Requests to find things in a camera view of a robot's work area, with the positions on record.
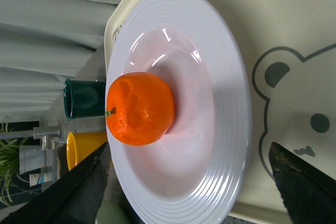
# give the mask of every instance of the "dark green cup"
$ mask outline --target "dark green cup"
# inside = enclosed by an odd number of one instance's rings
[[[66,79],[64,109],[67,119],[104,115],[105,87],[105,82]]]

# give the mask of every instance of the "bear eye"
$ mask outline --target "bear eye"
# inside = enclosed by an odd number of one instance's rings
[[[330,127],[329,119],[323,114],[314,114],[310,118],[310,125],[318,133],[325,133]]]

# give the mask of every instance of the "flower pot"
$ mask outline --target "flower pot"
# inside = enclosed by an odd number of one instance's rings
[[[44,167],[45,153],[40,145],[21,145],[19,149],[19,160],[19,173],[23,174]]]

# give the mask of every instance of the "bear ear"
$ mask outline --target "bear ear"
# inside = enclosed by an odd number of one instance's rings
[[[303,56],[288,47],[277,47],[265,52],[256,62],[252,83],[257,93],[268,98],[269,92],[290,71],[291,66],[303,61]]]

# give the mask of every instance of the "yellow cup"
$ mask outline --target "yellow cup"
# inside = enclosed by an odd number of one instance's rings
[[[67,138],[67,161],[69,170],[73,169],[107,141],[106,131],[88,133],[69,132]]]

